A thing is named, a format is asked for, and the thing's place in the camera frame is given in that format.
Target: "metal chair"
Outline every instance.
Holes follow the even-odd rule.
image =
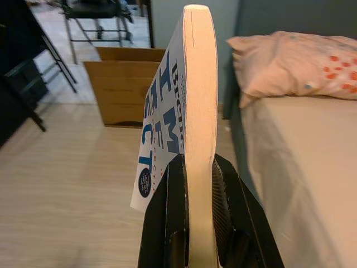
[[[128,31],[127,23],[122,16],[122,9],[119,0],[79,0],[72,5],[68,5],[67,0],[61,0],[61,7],[64,12],[64,19],[66,30],[68,34],[68,39],[71,47],[73,62],[77,64],[77,57],[74,50],[73,42],[119,42],[122,46],[122,36],[120,32],[125,32],[125,39],[131,42],[132,34]],[[73,39],[71,34],[71,29],[68,20],[74,19],[81,29],[83,35],[86,39]],[[83,28],[79,22],[79,18],[91,18],[94,19],[96,30],[86,30]],[[100,18],[116,18],[117,29],[116,30],[105,30],[99,25]],[[124,30],[120,29],[120,21],[122,21]],[[87,35],[87,32],[96,32],[97,40],[92,40]],[[103,40],[103,32],[118,32],[118,40]]]

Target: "wooden floor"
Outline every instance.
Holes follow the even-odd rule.
[[[0,267],[136,267],[143,214],[129,207],[140,130],[96,105],[41,107],[0,149]],[[217,152],[235,162],[226,122]]]

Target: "cardboard box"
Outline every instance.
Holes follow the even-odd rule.
[[[144,100],[165,53],[161,49],[97,47],[84,62],[105,126],[141,127]]]

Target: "pink pillowcase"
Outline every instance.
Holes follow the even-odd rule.
[[[278,31],[232,37],[233,64],[244,93],[240,106],[257,98],[326,95],[357,99],[357,41]]]

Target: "white bed sheet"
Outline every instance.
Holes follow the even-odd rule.
[[[265,98],[242,121],[284,265],[357,267],[357,102]]]

